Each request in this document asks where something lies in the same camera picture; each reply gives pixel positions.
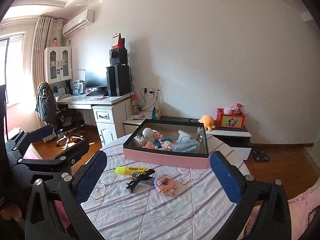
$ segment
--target keyboard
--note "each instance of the keyboard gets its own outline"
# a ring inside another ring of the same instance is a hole
[[[108,96],[108,91],[101,91],[101,90],[92,91],[86,96]]]

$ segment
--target office chair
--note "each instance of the office chair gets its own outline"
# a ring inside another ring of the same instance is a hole
[[[69,108],[60,109],[53,91],[47,82],[42,82],[38,86],[36,112],[46,124],[53,126],[56,135],[63,135],[62,138],[57,140],[57,147],[60,146],[59,143],[62,140],[66,140],[65,148],[67,149],[70,139],[84,139],[75,135],[79,131],[79,128],[84,126],[81,112]]]

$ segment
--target pink box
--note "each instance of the pink box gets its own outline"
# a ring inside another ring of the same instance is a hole
[[[210,168],[205,132],[204,140],[200,146],[200,153],[182,153],[142,148],[135,144],[134,137],[137,134],[142,135],[142,131],[146,127],[159,131],[164,138],[169,137],[172,139],[172,142],[174,142],[179,137],[178,130],[183,130],[184,132],[190,134],[194,139],[197,128],[203,128],[203,124],[146,119],[124,143],[123,153],[126,159],[181,168]]]

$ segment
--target wall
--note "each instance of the wall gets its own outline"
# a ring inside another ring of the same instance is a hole
[[[20,127],[25,131],[39,128],[36,112],[35,99],[31,75],[31,51],[36,21],[17,22],[0,26],[0,37],[11,33],[25,32],[23,42],[23,71],[24,84],[17,84],[17,93],[21,94],[21,102],[7,107],[8,131]]]
[[[161,86],[163,115],[216,117],[240,102],[252,142],[314,141],[320,35],[284,0],[103,0],[95,9],[94,24],[71,37],[74,69],[107,65],[121,32],[136,90]]]

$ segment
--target window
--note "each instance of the window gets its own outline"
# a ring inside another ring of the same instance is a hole
[[[23,34],[0,39],[0,85],[6,84],[7,105],[21,101],[23,90]]]

